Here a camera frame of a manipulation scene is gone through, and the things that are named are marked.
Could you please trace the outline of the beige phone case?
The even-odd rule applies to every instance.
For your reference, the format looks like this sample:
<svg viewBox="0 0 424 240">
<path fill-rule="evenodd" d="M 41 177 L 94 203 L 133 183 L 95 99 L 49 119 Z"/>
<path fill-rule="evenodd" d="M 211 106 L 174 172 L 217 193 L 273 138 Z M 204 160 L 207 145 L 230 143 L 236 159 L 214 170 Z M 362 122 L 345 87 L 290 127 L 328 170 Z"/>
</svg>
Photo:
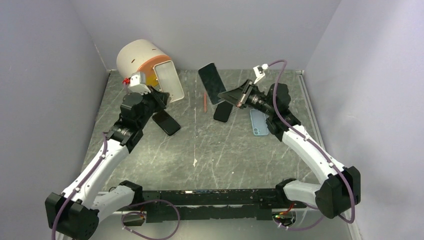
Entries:
<svg viewBox="0 0 424 240">
<path fill-rule="evenodd" d="M 185 97 L 181 81 L 172 60 L 156 64 L 153 70 L 161 91 L 169 93 L 170 103 L 182 100 Z"/>
</svg>

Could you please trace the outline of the light blue phone case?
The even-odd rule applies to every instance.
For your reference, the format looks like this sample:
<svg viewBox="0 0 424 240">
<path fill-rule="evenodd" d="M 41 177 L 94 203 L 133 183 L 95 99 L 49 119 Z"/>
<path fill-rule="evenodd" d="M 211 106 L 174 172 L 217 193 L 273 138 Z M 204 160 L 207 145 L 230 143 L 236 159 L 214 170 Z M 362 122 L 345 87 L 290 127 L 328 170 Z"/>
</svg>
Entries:
<svg viewBox="0 0 424 240">
<path fill-rule="evenodd" d="M 269 134 L 266 123 L 267 116 L 263 112 L 256 109 L 251 109 L 249 114 L 253 135 L 256 137 L 267 136 Z"/>
</svg>

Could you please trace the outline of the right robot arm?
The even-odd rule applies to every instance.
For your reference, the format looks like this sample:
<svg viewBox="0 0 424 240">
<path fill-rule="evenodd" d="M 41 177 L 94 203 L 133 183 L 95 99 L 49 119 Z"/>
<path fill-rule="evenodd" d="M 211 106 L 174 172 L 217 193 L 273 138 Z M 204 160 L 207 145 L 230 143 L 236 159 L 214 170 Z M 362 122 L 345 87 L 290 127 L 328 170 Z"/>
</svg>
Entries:
<svg viewBox="0 0 424 240">
<path fill-rule="evenodd" d="M 250 107 L 264 113 L 269 132 L 291 148 L 317 178 L 317 184 L 294 178 L 283 180 L 274 195 L 278 206 L 286 208 L 292 202 L 302 202 L 317 208 L 328 219 L 354 211 L 361 201 L 359 170 L 344 166 L 311 137 L 289 109 L 291 96 L 286 84 L 273 83 L 268 92 L 262 92 L 252 80 L 247 80 L 218 97 L 237 108 Z"/>
</svg>

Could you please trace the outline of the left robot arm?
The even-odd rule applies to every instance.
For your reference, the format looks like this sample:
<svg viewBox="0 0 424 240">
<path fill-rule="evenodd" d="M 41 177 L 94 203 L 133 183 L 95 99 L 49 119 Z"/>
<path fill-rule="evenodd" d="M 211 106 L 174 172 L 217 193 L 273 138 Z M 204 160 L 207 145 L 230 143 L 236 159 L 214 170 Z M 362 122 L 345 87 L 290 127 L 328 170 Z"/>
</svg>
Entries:
<svg viewBox="0 0 424 240">
<path fill-rule="evenodd" d="M 153 114 L 164 110 L 168 92 L 153 87 L 130 92 L 120 105 L 118 120 L 103 133 L 103 144 L 87 167 L 61 193 L 52 192 L 45 200 L 51 239 L 57 236 L 88 240 L 98 225 L 117 210 L 137 210 L 143 203 L 143 188 L 125 181 L 114 190 L 98 195 L 115 168 L 130 155 L 143 137 L 143 129 Z"/>
</svg>

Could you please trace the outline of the black phone left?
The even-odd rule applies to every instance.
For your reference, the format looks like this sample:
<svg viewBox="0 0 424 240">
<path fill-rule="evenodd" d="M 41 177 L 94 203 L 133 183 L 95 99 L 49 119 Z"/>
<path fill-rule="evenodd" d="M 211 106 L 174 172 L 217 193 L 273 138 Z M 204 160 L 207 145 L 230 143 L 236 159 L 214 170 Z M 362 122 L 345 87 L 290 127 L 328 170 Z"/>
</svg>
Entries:
<svg viewBox="0 0 424 240">
<path fill-rule="evenodd" d="M 152 116 L 152 120 L 168 135 L 172 136 L 181 129 L 181 125 L 165 110 L 161 110 Z"/>
</svg>

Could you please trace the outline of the black phone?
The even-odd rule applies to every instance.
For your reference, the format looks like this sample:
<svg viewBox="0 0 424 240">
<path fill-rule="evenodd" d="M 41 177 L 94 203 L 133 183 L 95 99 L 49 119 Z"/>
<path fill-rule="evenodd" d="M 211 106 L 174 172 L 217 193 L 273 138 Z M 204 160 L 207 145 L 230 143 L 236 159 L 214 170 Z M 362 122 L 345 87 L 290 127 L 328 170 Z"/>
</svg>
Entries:
<svg viewBox="0 0 424 240">
<path fill-rule="evenodd" d="M 229 120 L 233 105 L 226 101 L 219 103 L 213 114 L 213 119 L 218 122 L 226 123 Z"/>
<path fill-rule="evenodd" d="M 181 125 L 165 110 L 161 110 L 152 116 L 152 120 L 168 135 L 172 136 L 181 129 Z"/>
</svg>

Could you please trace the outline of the black phone centre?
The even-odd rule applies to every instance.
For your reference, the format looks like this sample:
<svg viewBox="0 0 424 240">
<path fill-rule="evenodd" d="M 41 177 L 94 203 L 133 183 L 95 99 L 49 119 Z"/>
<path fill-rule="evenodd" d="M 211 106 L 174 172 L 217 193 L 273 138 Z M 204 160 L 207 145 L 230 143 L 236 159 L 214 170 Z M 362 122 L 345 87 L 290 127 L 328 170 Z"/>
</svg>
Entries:
<svg viewBox="0 0 424 240">
<path fill-rule="evenodd" d="M 226 123 L 229 120 L 233 105 L 226 101 L 219 103 L 213 114 L 213 119 L 218 122 Z"/>
</svg>

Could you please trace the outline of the red pencil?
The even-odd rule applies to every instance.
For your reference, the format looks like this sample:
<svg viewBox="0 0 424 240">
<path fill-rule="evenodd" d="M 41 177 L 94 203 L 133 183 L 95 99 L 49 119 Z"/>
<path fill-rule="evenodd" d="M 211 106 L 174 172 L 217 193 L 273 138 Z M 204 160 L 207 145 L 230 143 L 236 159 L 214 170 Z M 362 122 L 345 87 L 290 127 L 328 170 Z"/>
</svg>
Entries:
<svg viewBox="0 0 424 240">
<path fill-rule="evenodd" d="M 206 92 L 203 94 L 203 111 L 204 113 L 207 113 L 208 111 L 208 95 Z"/>
</svg>

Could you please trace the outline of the round white drawer cabinet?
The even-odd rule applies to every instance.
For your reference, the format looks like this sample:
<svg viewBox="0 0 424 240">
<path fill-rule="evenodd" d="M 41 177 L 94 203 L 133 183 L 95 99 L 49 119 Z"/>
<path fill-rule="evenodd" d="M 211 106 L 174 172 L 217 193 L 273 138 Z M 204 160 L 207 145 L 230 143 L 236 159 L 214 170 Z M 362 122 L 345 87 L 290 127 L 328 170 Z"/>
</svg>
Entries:
<svg viewBox="0 0 424 240">
<path fill-rule="evenodd" d="M 154 66 L 170 61 L 171 58 L 146 39 L 138 39 L 125 45 L 116 58 L 116 69 L 123 78 L 130 78 L 133 73 L 142 72 L 146 83 L 159 86 Z"/>
</svg>

